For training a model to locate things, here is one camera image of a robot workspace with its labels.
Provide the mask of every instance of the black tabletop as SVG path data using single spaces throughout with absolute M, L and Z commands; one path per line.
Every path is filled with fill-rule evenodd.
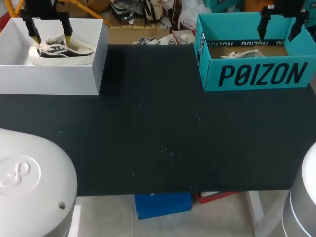
M 310 87 L 203 91 L 193 47 L 110 46 L 100 96 L 0 95 L 0 127 L 72 159 L 78 195 L 289 189 L 316 142 Z

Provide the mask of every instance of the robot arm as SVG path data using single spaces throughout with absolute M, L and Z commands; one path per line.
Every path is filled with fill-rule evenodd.
M 61 21 L 67 44 L 69 44 L 73 29 L 69 21 L 69 13 L 58 12 L 56 5 L 58 0 L 25 0 L 24 9 L 21 10 L 21 17 L 25 21 L 29 30 L 29 36 L 37 43 L 41 43 L 40 35 L 34 25 L 32 18 L 38 17 L 41 20 L 55 20 Z
M 302 29 L 304 21 L 308 19 L 309 12 L 303 9 L 305 0 L 273 0 L 274 5 L 264 6 L 260 12 L 261 20 L 257 28 L 260 40 L 263 40 L 271 15 L 282 15 L 283 17 L 295 17 L 288 40 L 292 41 Z

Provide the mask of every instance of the metal frame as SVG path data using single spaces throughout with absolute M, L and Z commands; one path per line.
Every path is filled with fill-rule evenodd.
M 280 195 L 264 215 L 258 191 L 248 191 L 246 193 L 255 237 L 269 237 L 272 231 L 281 222 L 283 206 L 287 194 L 288 192 L 285 192 Z
M 85 5 L 81 4 L 80 2 L 78 2 L 77 0 L 59 0 L 59 1 L 63 1 L 63 2 L 71 2 L 72 4 L 78 6 L 79 8 L 81 8 L 82 10 L 86 11 L 87 13 L 91 14 L 92 16 L 94 16 L 95 18 L 98 19 L 102 19 L 104 24 L 108 24 L 109 22 L 102 16 L 100 16 L 99 14 L 95 13 L 94 11 L 92 11 L 91 9 L 89 9 L 88 7 L 86 7 Z M 11 0 L 4 0 L 4 4 L 6 5 L 6 7 L 8 8 L 8 12 L 10 14 L 10 17 L 15 18 L 18 17 L 18 15 L 20 14 L 20 10 L 24 4 L 24 0 L 20 0 L 16 9 L 14 9 L 13 4 L 11 2 Z

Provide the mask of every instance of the white shoe box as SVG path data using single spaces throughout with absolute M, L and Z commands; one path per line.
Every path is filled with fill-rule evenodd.
M 107 54 L 108 27 L 101 19 L 70 19 L 73 36 L 95 48 L 89 65 L 37 66 L 29 60 L 25 22 L 11 18 L 0 35 L 0 94 L 98 95 Z M 64 33 L 61 21 L 34 19 L 42 42 Z

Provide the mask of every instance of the teal shoe box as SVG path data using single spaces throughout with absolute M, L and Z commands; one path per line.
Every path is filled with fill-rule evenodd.
M 264 41 L 259 40 L 259 12 L 212 13 L 197 17 L 194 50 L 205 91 L 306 87 L 316 71 L 316 44 L 302 27 L 292 42 L 295 19 L 271 16 Z M 283 49 L 286 56 L 212 59 L 213 50 L 261 47 Z
M 211 8 L 213 13 L 223 12 L 228 7 L 237 5 L 243 0 L 205 0 L 205 5 Z
M 310 13 L 309 18 L 305 21 L 305 27 L 316 26 L 316 0 L 306 0 L 304 8 Z

